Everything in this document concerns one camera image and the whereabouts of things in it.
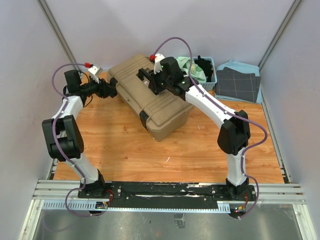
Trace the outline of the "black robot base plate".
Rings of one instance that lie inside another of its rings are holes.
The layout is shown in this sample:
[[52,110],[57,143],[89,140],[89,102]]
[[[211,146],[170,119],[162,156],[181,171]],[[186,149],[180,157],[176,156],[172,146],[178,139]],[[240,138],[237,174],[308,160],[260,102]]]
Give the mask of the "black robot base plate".
[[246,202],[257,198],[253,185],[237,193],[226,184],[176,182],[112,181],[104,189],[86,186],[78,192],[80,199],[107,199],[113,195],[110,206],[128,209],[217,209],[219,201]]

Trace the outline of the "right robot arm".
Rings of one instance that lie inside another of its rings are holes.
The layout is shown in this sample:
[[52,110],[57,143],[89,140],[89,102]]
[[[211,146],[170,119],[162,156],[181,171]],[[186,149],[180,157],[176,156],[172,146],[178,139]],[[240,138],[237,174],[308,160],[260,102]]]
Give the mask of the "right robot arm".
[[149,74],[149,88],[154,94],[167,90],[183,101],[197,107],[218,127],[217,143],[226,154],[227,178],[225,193],[232,200],[240,199],[249,185],[245,169],[245,148],[248,146],[250,127],[245,111],[235,111],[210,95],[197,81],[182,71],[174,57],[151,55],[153,69]]

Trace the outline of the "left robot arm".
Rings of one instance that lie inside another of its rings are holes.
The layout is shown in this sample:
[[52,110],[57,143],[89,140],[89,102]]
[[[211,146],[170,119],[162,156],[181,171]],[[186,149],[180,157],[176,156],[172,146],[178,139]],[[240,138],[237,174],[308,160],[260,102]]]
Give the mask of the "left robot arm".
[[46,147],[52,158],[65,162],[80,178],[79,197],[102,198],[107,194],[107,185],[103,175],[84,154],[84,140],[76,118],[88,97],[115,97],[117,80],[105,81],[91,75],[87,83],[82,83],[75,69],[66,71],[64,76],[67,91],[62,105],[52,118],[42,122]]

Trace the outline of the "tan plastic tool box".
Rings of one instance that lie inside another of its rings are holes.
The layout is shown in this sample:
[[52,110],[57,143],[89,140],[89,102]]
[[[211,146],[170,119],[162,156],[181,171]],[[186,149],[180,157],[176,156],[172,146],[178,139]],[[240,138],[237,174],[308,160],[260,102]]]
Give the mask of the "tan plastic tool box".
[[107,80],[115,83],[121,100],[140,119],[141,125],[161,142],[172,132],[183,126],[194,106],[168,90],[154,94],[149,89],[147,74],[154,64],[141,53],[111,67]]

